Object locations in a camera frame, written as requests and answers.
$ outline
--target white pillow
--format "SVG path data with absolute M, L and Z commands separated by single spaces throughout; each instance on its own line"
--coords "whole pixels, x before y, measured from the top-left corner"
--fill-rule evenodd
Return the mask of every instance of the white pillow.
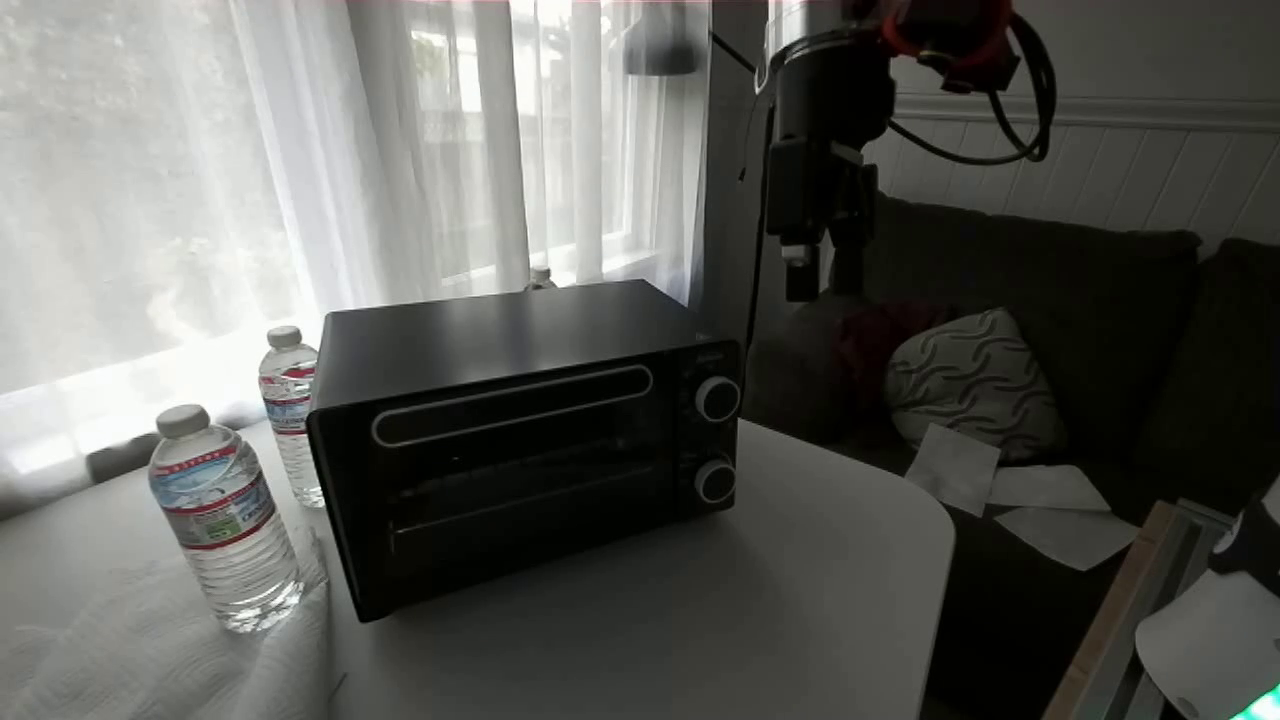
M 1004 307 L 905 340 L 886 361 L 883 405 L 916 448 L 928 426 L 995 443 L 1004 462 L 1060 448 L 1068 436 L 1042 371 Z

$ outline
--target oven knob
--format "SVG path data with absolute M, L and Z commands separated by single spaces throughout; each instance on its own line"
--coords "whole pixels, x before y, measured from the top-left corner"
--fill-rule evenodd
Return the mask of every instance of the oven knob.
M 695 468 L 695 478 L 690 478 L 690 493 L 702 504 L 728 504 L 730 489 L 734 489 L 734 468 L 728 462 L 713 462 L 713 464 Z
M 698 388 L 695 388 L 695 414 L 709 420 L 709 426 L 728 426 L 741 409 L 743 392 L 734 388 L 734 380 L 728 377 L 709 377 Z

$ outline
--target toaster oven door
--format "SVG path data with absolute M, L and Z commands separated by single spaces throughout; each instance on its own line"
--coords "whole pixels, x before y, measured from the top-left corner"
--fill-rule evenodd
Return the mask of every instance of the toaster oven door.
M 425 595 L 669 521 L 671 396 L 654 365 L 619 365 L 383 414 L 397 584 Z

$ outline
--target bottle cap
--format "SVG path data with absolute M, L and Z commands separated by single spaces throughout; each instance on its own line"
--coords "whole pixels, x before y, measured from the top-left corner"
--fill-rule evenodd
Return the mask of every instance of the bottle cap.
M 281 324 L 281 330 L 267 331 L 267 345 L 272 350 L 299 350 L 305 331 L 296 324 Z
M 164 440 L 190 436 L 208 430 L 208 414 L 198 405 L 174 405 L 156 417 Z

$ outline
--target oven handle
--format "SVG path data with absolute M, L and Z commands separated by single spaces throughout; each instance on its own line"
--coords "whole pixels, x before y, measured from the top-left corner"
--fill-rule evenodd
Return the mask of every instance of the oven handle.
M 437 409 L 457 409 L 457 405 L 483 405 L 497 396 L 524 396 L 524 392 L 549 392 L 549 388 L 564 388 L 564 385 L 582 385 L 582 380 L 606 380 L 606 377 L 634 377 L 642 380 L 631 392 L 619 396 L 600 396 L 600 402 L 582 402 L 582 405 L 559 405 L 559 409 L 544 409 L 544 414 L 521 414 L 521 417 L 503 417 L 503 420 L 487 420 L 487 426 L 467 426 L 467 430 L 452 430 L 452 433 L 425 433 L 425 436 L 397 436 L 383 433 L 386 420 L 402 420 L 416 414 L 437 414 Z M 516 385 L 516 388 L 493 388 L 493 392 L 470 392 L 470 396 L 452 396 L 452 402 L 430 402 L 430 405 L 406 405 L 406 409 L 386 409 L 370 420 L 370 443 L 381 448 L 416 448 L 416 443 L 438 443 L 438 440 L 457 440 L 457 436 L 480 436 L 480 433 L 497 433 L 497 430 L 516 430 L 516 426 L 536 426 L 536 420 L 551 420 L 551 417 L 575 417 L 575 414 L 592 414 L 592 409 L 606 409 L 606 405 L 631 405 L 652 396 L 652 368 L 642 365 L 624 365 L 624 368 L 600 368 L 600 371 L 575 371 L 575 377 L 554 377 L 554 380 L 536 380 L 536 385 Z

